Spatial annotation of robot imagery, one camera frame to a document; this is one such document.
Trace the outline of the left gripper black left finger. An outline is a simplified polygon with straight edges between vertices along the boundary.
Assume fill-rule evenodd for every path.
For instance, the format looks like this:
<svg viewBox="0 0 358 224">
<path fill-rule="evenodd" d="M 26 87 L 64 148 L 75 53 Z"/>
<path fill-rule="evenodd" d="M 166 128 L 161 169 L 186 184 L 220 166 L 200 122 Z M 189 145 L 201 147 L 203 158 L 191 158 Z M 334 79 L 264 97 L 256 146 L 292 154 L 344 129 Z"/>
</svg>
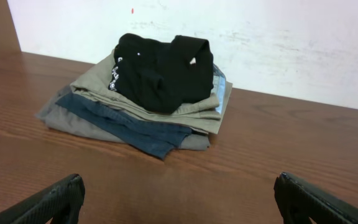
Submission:
<svg viewBox="0 0 358 224">
<path fill-rule="evenodd" d="M 79 174 L 70 174 L 0 212 L 0 224 L 77 224 L 85 200 Z"/>
</svg>

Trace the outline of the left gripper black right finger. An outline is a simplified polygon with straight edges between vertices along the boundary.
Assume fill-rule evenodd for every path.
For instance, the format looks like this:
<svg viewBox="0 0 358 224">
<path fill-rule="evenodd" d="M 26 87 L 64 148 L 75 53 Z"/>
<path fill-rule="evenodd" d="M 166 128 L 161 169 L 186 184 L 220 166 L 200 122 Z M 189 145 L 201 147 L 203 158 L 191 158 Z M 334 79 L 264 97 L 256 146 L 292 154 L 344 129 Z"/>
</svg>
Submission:
<svg viewBox="0 0 358 224">
<path fill-rule="evenodd" d="M 282 172 L 273 189 L 284 224 L 358 224 L 358 208 L 291 173 Z"/>
</svg>

